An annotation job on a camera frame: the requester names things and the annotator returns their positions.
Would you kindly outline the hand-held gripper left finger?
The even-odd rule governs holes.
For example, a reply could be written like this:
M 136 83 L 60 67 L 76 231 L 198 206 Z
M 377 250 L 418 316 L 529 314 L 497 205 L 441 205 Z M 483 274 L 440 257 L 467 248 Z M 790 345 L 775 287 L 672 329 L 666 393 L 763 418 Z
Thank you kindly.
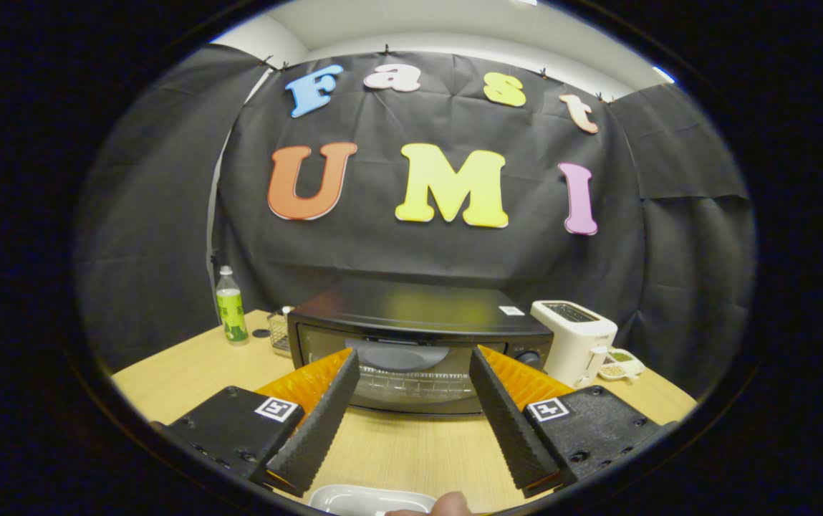
M 359 377 L 358 353 L 345 348 L 257 390 L 222 388 L 153 428 L 231 476 L 301 497 L 332 447 Z

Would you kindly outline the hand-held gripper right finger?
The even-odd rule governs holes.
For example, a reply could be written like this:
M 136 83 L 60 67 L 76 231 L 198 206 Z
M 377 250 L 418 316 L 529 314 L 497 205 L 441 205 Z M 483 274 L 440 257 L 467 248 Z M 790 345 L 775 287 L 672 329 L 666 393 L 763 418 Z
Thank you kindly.
M 486 346 L 471 352 L 468 375 L 524 497 L 594 476 L 646 451 L 673 428 L 604 386 L 574 390 Z

